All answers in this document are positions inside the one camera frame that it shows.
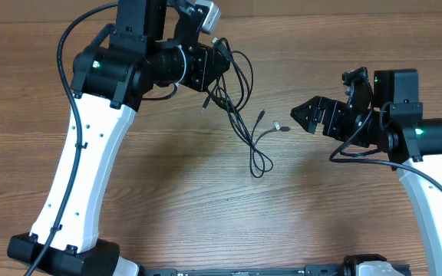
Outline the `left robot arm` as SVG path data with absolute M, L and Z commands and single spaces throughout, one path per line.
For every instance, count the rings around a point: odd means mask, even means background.
M 201 44 L 221 12 L 211 1 L 120 0 L 62 81 L 71 105 L 68 133 L 45 204 L 7 255 L 51 275 L 139 276 L 143 267 L 99 236 L 101 207 L 120 145 L 154 87 L 198 92 L 230 66 L 218 43 Z

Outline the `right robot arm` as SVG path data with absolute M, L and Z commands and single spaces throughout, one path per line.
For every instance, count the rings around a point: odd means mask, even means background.
M 315 96 L 291 110 L 308 133 L 340 142 L 333 163 L 387 166 L 411 201 L 431 275 L 442 275 L 442 119 L 423 117 L 415 69 L 345 72 L 347 102 Z

